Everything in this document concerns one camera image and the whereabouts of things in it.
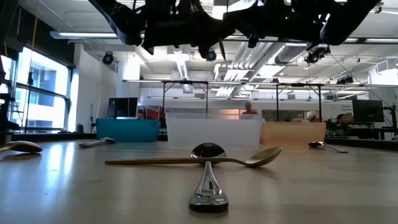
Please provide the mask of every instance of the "white translucent bin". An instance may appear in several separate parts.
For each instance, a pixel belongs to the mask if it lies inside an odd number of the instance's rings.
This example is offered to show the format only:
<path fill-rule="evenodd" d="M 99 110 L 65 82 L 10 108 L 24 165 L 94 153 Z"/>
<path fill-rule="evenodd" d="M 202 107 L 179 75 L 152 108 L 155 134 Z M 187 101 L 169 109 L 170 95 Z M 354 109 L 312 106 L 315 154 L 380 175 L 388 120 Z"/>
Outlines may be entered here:
<path fill-rule="evenodd" d="M 212 142 L 224 150 L 259 149 L 262 116 L 167 113 L 169 148 L 192 150 Z"/>

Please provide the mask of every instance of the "table surface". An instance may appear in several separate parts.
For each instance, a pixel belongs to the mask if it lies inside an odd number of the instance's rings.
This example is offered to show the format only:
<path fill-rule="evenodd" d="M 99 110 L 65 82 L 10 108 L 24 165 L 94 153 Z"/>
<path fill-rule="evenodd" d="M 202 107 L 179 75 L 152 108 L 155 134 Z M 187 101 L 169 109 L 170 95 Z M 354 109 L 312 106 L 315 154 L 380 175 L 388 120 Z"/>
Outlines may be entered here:
<path fill-rule="evenodd" d="M 107 159 L 186 157 L 189 149 L 170 150 L 167 142 L 77 144 L 42 143 L 44 151 L 33 158 L 0 155 L 0 223 L 398 223 L 395 152 L 286 147 L 260 169 L 218 164 L 213 170 L 229 211 L 203 214 L 188 209 L 200 165 L 104 165 Z M 241 159 L 254 153 L 227 151 Z"/>

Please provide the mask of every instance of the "teal bin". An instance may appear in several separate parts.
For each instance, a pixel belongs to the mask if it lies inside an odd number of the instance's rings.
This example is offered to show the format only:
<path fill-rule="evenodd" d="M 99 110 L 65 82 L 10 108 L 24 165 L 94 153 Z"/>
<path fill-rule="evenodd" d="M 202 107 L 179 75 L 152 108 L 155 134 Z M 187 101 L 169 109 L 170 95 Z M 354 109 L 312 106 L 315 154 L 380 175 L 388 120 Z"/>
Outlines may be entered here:
<path fill-rule="evenodd" d="M 111 138 L 116 142 L 156 142 L 160 123 L 139 119 L 97 119 L 97 138 Z"/>

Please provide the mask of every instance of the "computer monitor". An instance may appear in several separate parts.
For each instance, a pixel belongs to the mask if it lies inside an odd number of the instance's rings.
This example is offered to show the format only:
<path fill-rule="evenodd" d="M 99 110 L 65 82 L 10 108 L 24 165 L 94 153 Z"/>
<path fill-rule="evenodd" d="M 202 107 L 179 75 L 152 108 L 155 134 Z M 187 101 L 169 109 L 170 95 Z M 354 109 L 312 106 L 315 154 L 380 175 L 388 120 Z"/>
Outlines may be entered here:
<path fill-rule="evenodd" d="M 108 103 L 108 117 L 131 118 L 136 116 L 138 98 L 110 98 Z"/>
<path fill-rule="evenodd" d="M 354 122 L 384 122 L 380 100 L 353 100 Z"/>

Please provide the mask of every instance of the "gold spoon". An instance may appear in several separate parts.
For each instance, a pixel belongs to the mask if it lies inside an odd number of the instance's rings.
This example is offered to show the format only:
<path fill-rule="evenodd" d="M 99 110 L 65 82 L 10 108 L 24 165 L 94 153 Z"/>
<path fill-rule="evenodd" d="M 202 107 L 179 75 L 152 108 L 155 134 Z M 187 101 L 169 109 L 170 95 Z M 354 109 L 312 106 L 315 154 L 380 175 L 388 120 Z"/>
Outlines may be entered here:
<path fill-rule="evenodd" d="M 0 152 L 5 152 L 8 150 L 35 153 L 43 151 L 43 148 L 35 143 L 28 141 L 14 141 L 7 143 L 4 145 L 4 147 L 0 148 Z"/>
<path fill-rule="evenodd" d="M 161 159 L 125 159 L 118 161 L 105 161 L 108 165 L 156 165 L 156 164 L 196 164 L 210 162 L 235 162 L 248 167 L 259 167 L 272 162 L 276 157 L 279 156 L 282 151 L 282 147 L 273 147 L 264 151 L 258 152 L 254 156 L 250 157 L 245 162 L 239 159 L 233 158 L 161 158 Z"/>

